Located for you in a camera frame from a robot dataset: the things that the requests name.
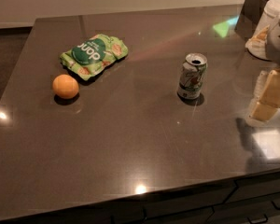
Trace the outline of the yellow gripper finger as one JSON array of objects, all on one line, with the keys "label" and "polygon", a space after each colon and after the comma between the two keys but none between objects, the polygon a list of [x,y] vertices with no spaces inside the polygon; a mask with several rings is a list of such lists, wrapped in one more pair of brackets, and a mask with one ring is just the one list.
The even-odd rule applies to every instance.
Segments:
[{"label": "yellow gripper finger", "polygon": [[263,104],[280,107],[280,68],[269,73],[259,100]]},{"label": "yellow gripper finger", "polygon": [[249,107],[249,117],[258,121],[268,121],[278,112],[277,107],[262,104],[253,99]]}]

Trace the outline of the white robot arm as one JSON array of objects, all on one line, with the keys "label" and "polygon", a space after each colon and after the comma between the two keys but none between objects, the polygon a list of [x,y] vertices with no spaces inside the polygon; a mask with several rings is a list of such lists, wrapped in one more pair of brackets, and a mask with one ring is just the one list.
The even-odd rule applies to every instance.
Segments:
[{"label": "white robot arm", "polygon": [[269,0],[253,36],[245,47],[256,58],[277,66],[261,71],[248,108],[246,121],[251,126],[268,122],[280,109],[280,0]]}]

